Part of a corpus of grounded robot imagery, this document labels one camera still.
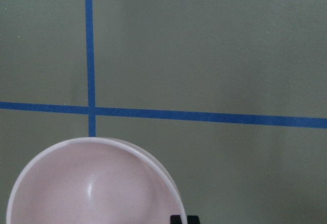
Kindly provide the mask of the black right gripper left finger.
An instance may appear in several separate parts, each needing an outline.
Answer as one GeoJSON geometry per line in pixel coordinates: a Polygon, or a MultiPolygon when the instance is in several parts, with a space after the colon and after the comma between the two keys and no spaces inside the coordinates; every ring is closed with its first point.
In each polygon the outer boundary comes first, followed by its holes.
{"type": "Polygon", "coordinates": [[[170,224],[182,224],[180,215],[171,215],[170,216],[170,224]]]}

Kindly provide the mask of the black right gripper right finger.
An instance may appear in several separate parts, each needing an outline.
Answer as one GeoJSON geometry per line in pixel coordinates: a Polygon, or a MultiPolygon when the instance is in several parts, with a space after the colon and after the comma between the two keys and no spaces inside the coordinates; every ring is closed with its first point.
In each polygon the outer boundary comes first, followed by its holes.
{"type": "Polygon", "coordinates": [[[200,218],[197,215],[188,215],[187,221],[188,224],[200,224],[200,218]]]}

